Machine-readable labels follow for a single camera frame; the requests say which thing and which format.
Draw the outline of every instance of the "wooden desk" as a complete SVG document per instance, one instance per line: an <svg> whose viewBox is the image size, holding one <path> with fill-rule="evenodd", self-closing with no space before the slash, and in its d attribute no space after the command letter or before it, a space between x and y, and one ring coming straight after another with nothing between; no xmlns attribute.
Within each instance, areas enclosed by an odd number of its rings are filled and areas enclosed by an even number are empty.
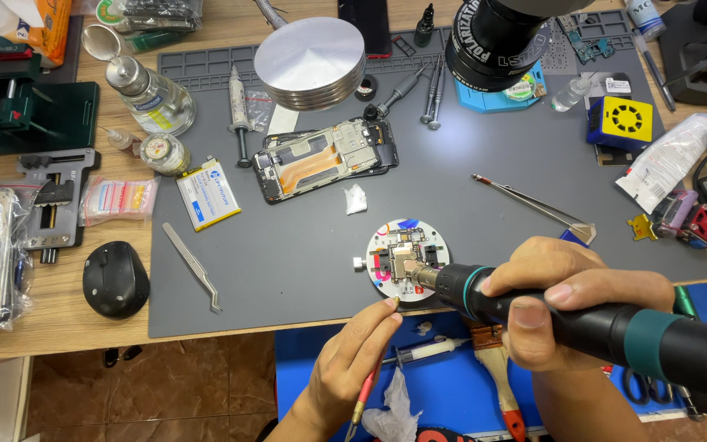
<svg viewBox="0 0 707 442"><path fill-rule="evenodd" d="M296 21L309 16L336 16L336 3L332 0L305 0L302 2L297 2L296 0L274 0L273 5L289 11L290 13L286 15L289 21ZM395 30L413 29L425 6L425 3L419 4L409 0L390 0L389 18L391 28ZM656 6L660 11L664 11L670 5L658 2ZM434 7L435 24L437 26L447 26L452 23L452 18L457 12L457 8L459 8L459 0L435 0ZM597 0L587 10L623 7L621 0ZM96 23L96 21L93 17L87 16L86 23ZM207 0L203 6L202 30L190 35L179 45L153 51L152 53L141 54L137 58L147 67L156 68L157 52L201 50L260 43L271 31L271 27L265 23L258 7L251 0ZM655 43L652 43L651 46L653 55L660 68L662 68L662 57L659 55L658 46ZM122 101L113 89L105 83L105 63L94 60L83 50L81 53L78 80L96 81L101 85L98 124L107 128L123 127L133 134L145 137L145 133L135 123ZM657 92L653 80L649 79L649 83L653 86L653 99L659 107L666 129L672 128L695 112L707 112L707 108L679 104L678 111L672 114L664 106L662 97ZM99 171L94 172L95 174L101 174L107 178L130 180L152 177L152 170L140 160L129 158L110 147L103 130L97 131L95 149L103 156L102 167ZM15 156L0 156L0 179L20 176L20 174L15 172L15 161ZM86 304L81 289L81 277L86 256L89 256L94 248L108 241L123 240L130 242L138 252L138 255L141 256L144 265L150 268L151 236L152 230L149 223L111 221L87 227L84 233L83 245L79 248L61 250L58 264L41 265L38 263L37 258L32 289L29 293L34 303L33 309L15 323L13 332L0 331L0 358L119 347L175 339L173 337L149 339L147 336L149 304L146 304L140 312L131 318L123 321L112 321L92 311ZM420 313L426 313L426 311L414 312L414 314ZM345 319L339 319L183 337L218 336L345 321Z"/></svg>

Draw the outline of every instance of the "black phone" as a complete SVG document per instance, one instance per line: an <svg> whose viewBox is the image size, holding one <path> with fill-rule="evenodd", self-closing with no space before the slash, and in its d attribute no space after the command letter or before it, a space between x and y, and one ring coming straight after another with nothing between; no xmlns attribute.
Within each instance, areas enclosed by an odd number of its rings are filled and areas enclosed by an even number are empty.
<svg viewBox="0 0 707 442"><path fill-rule="evenodd" d="M386 58L392 54L387 0L337 0L337 18L361 32L368 58Z"/></svg>

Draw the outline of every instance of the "tiled floor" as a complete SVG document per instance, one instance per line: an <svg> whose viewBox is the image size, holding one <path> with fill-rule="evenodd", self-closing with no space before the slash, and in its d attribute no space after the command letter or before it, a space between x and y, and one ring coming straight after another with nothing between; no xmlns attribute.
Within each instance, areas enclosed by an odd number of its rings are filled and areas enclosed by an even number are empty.
<svg viewBox="0 0 707 442"><path fill-rule="evenodd" d="M252 442L277 417L271 333L34 358L27 434L42 442ZM652 422L657 442L707 442L707 419Z"/></svg>

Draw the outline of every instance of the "life future battery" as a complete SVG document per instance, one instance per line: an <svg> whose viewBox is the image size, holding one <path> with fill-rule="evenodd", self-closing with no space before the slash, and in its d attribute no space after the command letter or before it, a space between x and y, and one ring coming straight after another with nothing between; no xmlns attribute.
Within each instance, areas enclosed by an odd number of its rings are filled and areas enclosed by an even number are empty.
<svg viewBox="0 0 707 442"><path fill-rule="evenodd" d="M208 161L176 180L196 232L242 211L225 178L220 161Z"/></svg>

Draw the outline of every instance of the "computer mouse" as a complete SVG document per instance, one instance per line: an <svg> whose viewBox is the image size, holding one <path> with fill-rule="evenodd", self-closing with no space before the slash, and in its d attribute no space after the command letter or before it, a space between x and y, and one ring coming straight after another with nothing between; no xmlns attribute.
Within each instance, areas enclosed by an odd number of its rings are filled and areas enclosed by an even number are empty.
<svg viewBox="0 0 707 442"><path fill-rule="evenodd" d="M86 258L83 295L97 313L110 319L135 315L149 298L149 277L133 246L103 244Z"/></svg>

